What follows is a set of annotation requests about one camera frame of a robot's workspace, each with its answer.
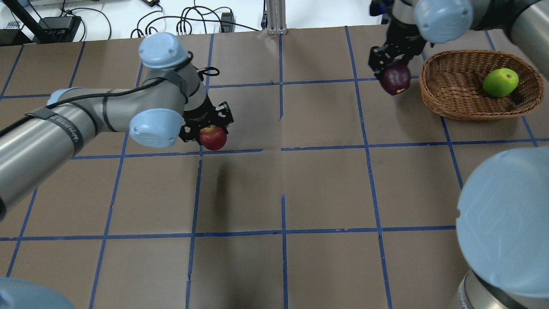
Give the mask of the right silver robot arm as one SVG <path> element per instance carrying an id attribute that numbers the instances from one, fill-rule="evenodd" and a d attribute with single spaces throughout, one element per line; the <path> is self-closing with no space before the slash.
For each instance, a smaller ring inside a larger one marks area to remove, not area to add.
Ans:
<path id="1" fill-rule="evenodd" d="M 524 118 L 548 101 L 546 0 L 374 0 L 386 41 L 368 64 L 386 92 L 419 72 L 425 106 L 442 117 L 464 166 L 455 222 L 470 270 L 451 309 L 548 307 L 548 115 L 542 139 Z"/>

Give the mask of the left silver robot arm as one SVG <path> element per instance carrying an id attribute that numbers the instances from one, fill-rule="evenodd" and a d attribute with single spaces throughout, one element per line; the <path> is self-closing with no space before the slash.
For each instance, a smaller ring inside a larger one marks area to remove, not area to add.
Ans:
<path id="1" fill-rule="evenodd" d="M 222 132 L 234 122 L 227 102 L 214 106 L 208 79 L 220 71 L 197 68 L 194 55 L 172 33 L 143 39 L 138 53 L 147 74 L 132 89 L 73 87 L 51 94 L 47 104 L 1 130 L 1 219 L 37 190 L 67 161 L 104 132 L 124 133 L 149 148 L 168 148 L 180 139 L 204 146 L 209 125 Z"/>

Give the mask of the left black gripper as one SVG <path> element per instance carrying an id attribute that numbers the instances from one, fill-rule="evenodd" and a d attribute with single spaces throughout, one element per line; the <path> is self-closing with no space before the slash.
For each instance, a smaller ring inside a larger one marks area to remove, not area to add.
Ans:
<path id="1" fill-rule="evenodd" d="M 183 142 L 194 141 L 200 142 L 200 129 L 215 125 L 221 127 L 225 133 L 228 132 L 228 127 L 234 122 L 231 108 L 226 101 L 223 101 L 218 106 L 214 106 L 209 97 L 206 97 L 204 102 L 192 111 L 184 111 L 182 115 L 184 125 L 180 130 L 180 139 Z"/>

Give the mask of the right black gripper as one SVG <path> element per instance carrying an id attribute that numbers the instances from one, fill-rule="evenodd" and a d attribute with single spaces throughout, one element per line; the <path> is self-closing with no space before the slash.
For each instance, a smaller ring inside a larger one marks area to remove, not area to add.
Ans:
<path id="1" fill-rule="evenodd" d="M 408 64 L 412 58 L 422 53 L 427 43 L 415 24 L 392 19 L 388 25 L 384 44 L 373 46 L 369 51 L 368 65 L 379 82 L 394 59 L 400 57 Z"/>

